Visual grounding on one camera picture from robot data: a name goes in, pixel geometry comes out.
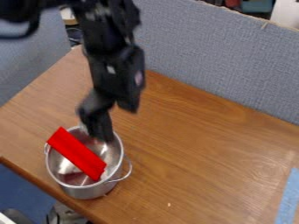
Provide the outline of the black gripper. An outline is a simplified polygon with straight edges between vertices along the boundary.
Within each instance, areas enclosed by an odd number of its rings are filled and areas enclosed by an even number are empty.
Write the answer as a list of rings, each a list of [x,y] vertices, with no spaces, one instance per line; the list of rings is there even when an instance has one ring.
[[[82,45],[92,79],[92,90],[78,105],[80,122],[88,135],[102,142],[114,138],[108,110],[117,106],[134,113],[145,88],[145,53],[137,45],[109,52]]]

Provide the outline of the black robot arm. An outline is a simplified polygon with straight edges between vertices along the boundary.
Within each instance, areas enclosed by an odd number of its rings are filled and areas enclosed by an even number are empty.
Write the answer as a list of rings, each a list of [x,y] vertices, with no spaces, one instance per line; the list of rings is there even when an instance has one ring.
[[[114,134],[109,110],[118,106],[134,113],[145,88],[145,52],[134,42],[140,10],[133,0],[0,0],[0,19],[28,24],[24,32],[1,33],[0,39],[30,37],[42,12],[61,6],[72,10],[78,22],[92,80],[77,116],[88,135],[110,142]]]

